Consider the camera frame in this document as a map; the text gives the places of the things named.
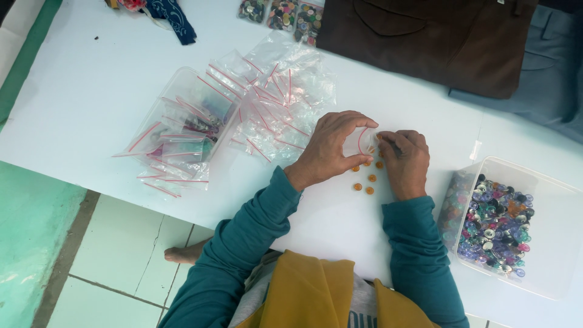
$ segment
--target person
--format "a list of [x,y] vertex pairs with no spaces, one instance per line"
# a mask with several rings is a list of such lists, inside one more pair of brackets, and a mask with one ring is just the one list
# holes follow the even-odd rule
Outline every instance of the person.
[[356,111],[324,115],[298,160],[278,166],[213,238],[168,249],[167,260],[196,265],[159,327],[469,328],[425,192],[429,148],[416,131],[379,133],[398,200],[382,206],[394,290],[364,281],[352,261],[268,251],[288,233],[304,189],[373,160],[342,155],[345,138],[364,126],[378,124]]

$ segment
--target hand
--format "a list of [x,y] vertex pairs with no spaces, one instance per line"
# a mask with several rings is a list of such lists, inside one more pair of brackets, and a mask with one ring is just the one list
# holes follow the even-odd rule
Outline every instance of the hand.
[[378,124],[353,110],[322,116],[304,153],[283,170],[291,185],[301,191],[355,166],[372,162],[373,157],[369,155],[342,155],[344,140],[357,127],[376,128]]
[[385,155],[391,188],[399,201],[427,196],[425,182],[429,167],[429,147],[425,136],[413,130],[379,133],[378,147]]

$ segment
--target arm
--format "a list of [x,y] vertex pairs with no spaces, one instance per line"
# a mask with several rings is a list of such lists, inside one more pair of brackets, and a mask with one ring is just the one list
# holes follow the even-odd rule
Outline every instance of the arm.
[[429,167],[425,137],[412,130],[380,135],[379,147],[399,200],[382,206],[382,227],[393,247],[393,286],[442,328],[469,328],[447,249],[431,214],[435,204],[425,192]]
[[393,286],[441,328],[469,328],[447,249],[433,221],[434,207],[429,196],[382,206],[382,227],[393,247]]
[[227,327],[244,293],[244,282],[273,241],[285,235],[301,191],[371,162],[367,155],[342,156],[342,144],[356,127],[378,126],[355,111],[328,113],[296,163],[277,168],[269,186],[245,203],[214,237],[188,272],[159,328]]
[[219,222],[159,327],[227,327],[245,279],[273,241],[289,231],[287,217],[296,211],[300,194],[277,167],[267,188],[232,220]]

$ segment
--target bare foot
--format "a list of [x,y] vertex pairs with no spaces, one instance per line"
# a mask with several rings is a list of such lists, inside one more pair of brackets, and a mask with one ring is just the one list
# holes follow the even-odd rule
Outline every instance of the bare foot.
[[210,238],[185,248],[169,248],[164,251],[164,258],[170,262],[194,264],[202,254],[202,247],[209,240]]

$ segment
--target mustard yellow vest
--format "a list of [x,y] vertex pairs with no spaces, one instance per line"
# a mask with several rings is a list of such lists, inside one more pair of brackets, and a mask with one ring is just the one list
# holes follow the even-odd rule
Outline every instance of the mustard yellow vest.
[[[345,328],[354,262],[318,260],[286,250],[263,303],[238,328]],[[374,280],[378,328],[439,328],[413,301]]]

